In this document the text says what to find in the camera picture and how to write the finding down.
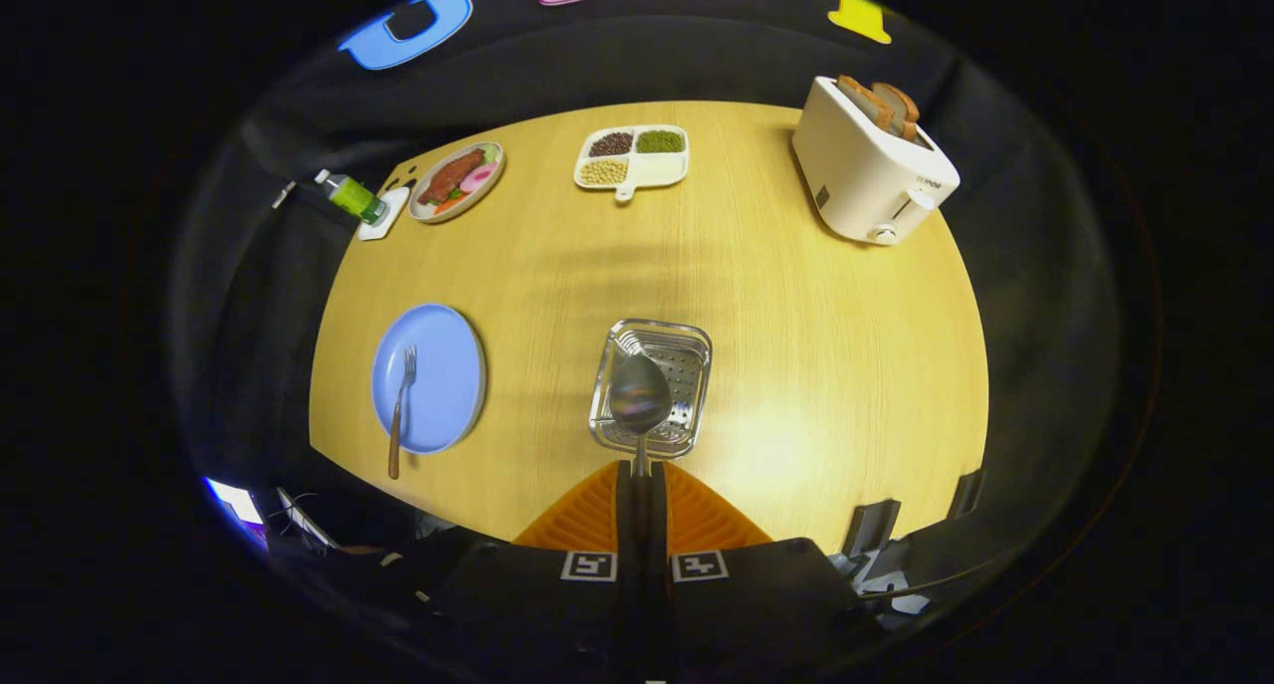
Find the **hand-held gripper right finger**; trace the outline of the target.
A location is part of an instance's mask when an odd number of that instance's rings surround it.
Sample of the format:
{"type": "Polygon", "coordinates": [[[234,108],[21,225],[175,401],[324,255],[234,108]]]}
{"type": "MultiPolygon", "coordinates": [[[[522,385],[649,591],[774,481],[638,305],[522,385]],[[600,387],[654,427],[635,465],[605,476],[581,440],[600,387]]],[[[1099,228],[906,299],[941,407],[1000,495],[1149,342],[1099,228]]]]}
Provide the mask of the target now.
{"type": "Polygon", "coordinates": [[[871,615],[806,538],[777,540],[684,467],[650,487],[657,661],[675,683],[822,683],[871,645],[871,615]]]}

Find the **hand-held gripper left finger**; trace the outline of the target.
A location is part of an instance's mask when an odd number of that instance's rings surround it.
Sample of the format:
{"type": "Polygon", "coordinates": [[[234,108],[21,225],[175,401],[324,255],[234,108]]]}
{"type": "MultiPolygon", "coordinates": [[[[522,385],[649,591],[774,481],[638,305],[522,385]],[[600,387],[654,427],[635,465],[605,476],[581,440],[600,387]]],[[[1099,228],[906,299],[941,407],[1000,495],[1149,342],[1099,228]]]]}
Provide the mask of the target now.
{"type": "Polygon", "coordinates": [[[606,462],[429,590],[450,655],[483,683],[610,683],[636,549],[628,462],[606,462]]]}

